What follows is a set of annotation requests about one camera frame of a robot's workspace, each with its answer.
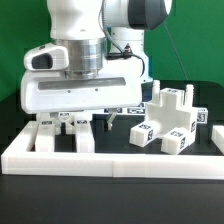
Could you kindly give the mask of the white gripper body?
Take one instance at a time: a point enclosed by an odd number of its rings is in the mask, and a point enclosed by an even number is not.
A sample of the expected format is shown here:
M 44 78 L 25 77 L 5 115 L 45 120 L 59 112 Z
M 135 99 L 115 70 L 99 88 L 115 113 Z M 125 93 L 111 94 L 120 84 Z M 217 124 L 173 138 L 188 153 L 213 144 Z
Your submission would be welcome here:
M 25 54 L 20 94 L 26 113 L 119 108 L 141 102 L 140 60 L 105 60 L 102 69 L 87 77 L 68 77 L 68 64 L 68 50 L 51 43 Z

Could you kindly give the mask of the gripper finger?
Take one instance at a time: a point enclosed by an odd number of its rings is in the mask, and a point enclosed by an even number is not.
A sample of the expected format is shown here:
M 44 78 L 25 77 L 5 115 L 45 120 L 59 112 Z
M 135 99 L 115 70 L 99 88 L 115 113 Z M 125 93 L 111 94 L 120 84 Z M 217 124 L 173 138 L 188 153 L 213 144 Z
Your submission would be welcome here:
M 50 119 L 53 121 L 56 127 L 61 126 L 61 121 L 59 119 L 59 113 L 58 112 L 51 112 L 50 113 Z
M 115 112 L 113 112 L 113 113 L 111 113 L 111 114 L 109 114 L 107 116 L 106 123 L 107 123 L 107 129 L 108 130 L 111 130 L 112 129 L 112 127 L 113 127 L 113 121 L 114 121 L 115 118 L 116 118 L 116 113 Z

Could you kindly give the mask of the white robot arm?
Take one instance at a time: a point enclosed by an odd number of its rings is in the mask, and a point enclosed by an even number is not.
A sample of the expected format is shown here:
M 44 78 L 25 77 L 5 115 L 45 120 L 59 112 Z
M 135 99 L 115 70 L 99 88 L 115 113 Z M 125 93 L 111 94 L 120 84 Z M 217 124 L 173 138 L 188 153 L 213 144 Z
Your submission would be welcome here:
M 47 0 L 51 42 L 24 56 L 21 106 L 28 114 L 137 106 L 143 59 L 106 52 L 109 27 L 153 30 L 172 0 Z

